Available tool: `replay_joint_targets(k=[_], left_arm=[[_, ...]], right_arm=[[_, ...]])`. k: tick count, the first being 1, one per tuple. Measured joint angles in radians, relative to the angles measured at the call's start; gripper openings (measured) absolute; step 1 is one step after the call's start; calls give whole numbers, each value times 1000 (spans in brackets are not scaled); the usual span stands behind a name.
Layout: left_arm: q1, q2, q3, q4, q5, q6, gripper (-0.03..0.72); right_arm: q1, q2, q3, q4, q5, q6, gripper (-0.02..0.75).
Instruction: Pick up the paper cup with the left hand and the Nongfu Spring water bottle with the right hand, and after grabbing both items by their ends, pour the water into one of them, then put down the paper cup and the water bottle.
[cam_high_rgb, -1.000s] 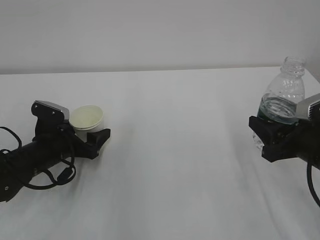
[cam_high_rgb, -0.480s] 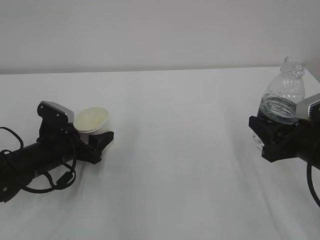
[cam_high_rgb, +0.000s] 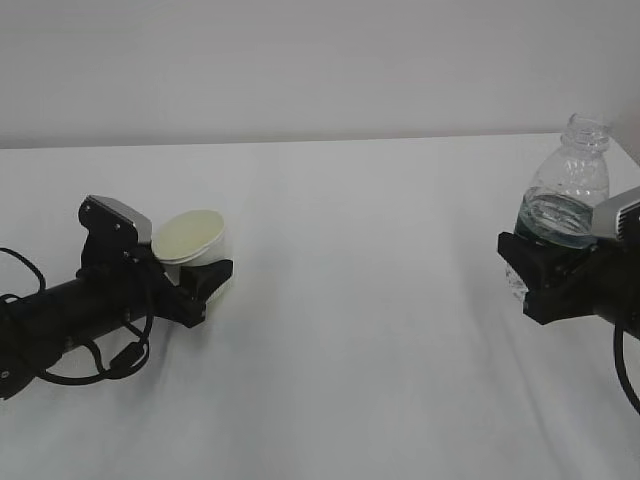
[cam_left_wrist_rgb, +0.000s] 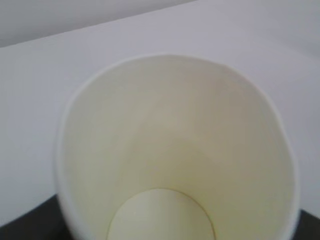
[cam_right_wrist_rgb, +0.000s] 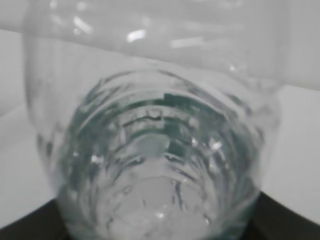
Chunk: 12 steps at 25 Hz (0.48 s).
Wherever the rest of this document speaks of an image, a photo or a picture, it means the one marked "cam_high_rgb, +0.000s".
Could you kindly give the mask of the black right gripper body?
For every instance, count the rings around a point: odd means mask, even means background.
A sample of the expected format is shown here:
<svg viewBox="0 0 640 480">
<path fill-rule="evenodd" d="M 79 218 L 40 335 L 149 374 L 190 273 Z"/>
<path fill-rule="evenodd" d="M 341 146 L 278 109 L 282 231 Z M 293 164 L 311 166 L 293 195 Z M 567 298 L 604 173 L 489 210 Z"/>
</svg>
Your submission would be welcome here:
<svg viewBox="0 0 640 480">
<path fill-rule="evenodd" d="M 541 325 L 595 315 L 639 337 L 639 247 L 592 246 L 589 257 L 553 287 L 528 290 L 523 313 Z"/>
</svg>

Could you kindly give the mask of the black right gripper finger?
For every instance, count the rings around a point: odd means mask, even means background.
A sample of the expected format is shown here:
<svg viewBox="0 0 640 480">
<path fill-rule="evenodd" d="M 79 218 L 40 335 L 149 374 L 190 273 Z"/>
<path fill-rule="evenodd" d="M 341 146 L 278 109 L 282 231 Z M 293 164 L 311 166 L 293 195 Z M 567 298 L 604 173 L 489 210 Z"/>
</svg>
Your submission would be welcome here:
<svg viewBox="0 0 640 480">
<path fill-rule="evenodd" d="M 528 290 L 557 285 L 584 262 L 593 248 L 574 249 L 541 243 L 509 232 L 498 236 L 497 252 Z"/>
</svg>

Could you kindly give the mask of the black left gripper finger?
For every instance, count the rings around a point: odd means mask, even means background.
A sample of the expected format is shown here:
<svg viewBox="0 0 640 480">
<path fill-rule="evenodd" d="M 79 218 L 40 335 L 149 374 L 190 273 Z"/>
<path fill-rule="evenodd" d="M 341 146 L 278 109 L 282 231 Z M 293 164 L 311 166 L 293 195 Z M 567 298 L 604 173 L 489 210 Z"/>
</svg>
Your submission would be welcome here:
<svg viewBox="0 0 640 480">
<path fill-rule="evenodd" d="M 194 301 L 208 302 L 232 277 L 234 262 L 217 260 L 201 266 L 186 266 L 180 269 L 179 286 Z"/>
</svg>

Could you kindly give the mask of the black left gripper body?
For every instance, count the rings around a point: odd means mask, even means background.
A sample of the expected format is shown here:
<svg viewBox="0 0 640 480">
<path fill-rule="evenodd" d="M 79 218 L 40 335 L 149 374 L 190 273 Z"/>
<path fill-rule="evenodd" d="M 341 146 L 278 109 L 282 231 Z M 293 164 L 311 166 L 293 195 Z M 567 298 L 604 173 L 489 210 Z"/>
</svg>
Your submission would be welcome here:
<svg viewBox="0 0 640 480">
<path fill-rule="evenodd" d="M 148 249 L 92 251 L 81 254 L 77 277 L 105 306 L 127 310 L 131 318 L 151 314 L 193 328 L 206 320 L 206 305 L 171 283 Z"/>
</svg>

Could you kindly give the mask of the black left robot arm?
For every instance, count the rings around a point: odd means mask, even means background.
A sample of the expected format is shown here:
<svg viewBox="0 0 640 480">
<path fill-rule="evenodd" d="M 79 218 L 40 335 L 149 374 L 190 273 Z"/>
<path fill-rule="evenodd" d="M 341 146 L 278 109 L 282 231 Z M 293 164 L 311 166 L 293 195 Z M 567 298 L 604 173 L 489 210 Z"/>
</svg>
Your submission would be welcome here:
<svg viewBox="0 0 640 480">
<path fill-rule="evenodd" d="M 172 283 L 153 255 L 81 268 L 75 279 L 1 298 L 1 397 L 33 380 L 80 387 L 136 374 L 149 360 L 155 319 L 193 328 L 233 275 L 230 259 L 185 267 Z"/>
</svg>

